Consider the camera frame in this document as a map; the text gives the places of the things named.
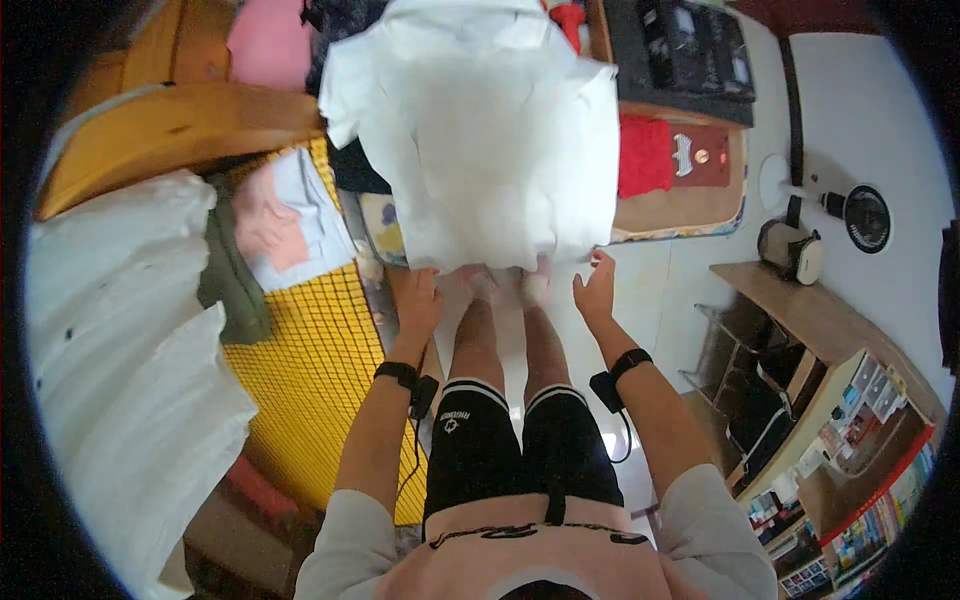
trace pink pillow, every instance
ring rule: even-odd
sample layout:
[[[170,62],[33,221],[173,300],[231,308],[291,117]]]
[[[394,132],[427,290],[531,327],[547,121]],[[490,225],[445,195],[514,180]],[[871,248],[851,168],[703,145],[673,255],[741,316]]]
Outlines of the pink pillow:
[[[310,70],[309,23],[300,24],[302,0],[249,0],[227,37],[230,80],[304,91]]]

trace book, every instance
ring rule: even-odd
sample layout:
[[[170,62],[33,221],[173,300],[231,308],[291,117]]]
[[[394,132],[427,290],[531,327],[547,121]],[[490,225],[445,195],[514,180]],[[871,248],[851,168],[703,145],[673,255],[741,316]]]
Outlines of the book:
[[[836,577],[850,573],[897,538],[920,500],[924,485],[933,468],[933,448],[918,438],[922,445],[914,454],[903,457],[891,479],[881,486],[870,500],[856,511],[842,529],[824,536],[821,545],[830,543],[837,556]]]

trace leg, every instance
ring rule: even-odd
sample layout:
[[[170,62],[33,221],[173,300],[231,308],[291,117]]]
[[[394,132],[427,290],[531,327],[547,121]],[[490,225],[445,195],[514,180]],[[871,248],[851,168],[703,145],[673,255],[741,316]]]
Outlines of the leg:
[[[522,491],[520,446],[496,353],[492,278],[484,272],[470,279],[477,298],[457,327],[450,378],[434,420],[423,506],[427,524],[431,515],[443,509]]]
[[[502,396],[505,393],[503,365],[496,353],[493,310],[487,300],[474,298],[457,326],[450,379],[456,377],[474,377],[493,386]]]
[[[570,385],[566,369],[564,345],[539,306],[523,310],[523,328],[527,336],[527,385],[523,390],[523,405],[530,406],[533,395],[557,384]]]
[[[540,305],[547,293],[545,264],[524,273],[521,293],[527,335],[523,403],[523,461],[537,492],[574,495],[623,506],[600,430],[584,396],[570,386],[564,347]]]

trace wooden bed frame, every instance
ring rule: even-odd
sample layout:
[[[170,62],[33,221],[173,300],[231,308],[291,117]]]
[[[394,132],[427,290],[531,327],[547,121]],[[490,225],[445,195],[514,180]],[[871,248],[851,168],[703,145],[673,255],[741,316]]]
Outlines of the wooden bed frame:
[[[130,48],[91,59],[64,122],[144,85],[169,86],[79,126],[46,181],[39,221],[182,167],[202,174],[228,156],[322,135],[316,98],[227,81],[234,12],[227,0],[166,0]]]

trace black shorts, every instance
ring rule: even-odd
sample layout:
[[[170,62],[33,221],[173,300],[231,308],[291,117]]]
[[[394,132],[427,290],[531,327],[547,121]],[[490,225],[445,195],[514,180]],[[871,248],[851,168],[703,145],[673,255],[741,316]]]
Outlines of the black shorts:
[[[600,430],[584,396],[566,385],[538,392],[516,442],[507,400],[472,378],[444,385],[433,424],[423,520],[452,506],[503,495],[549,493],[623,506]]]

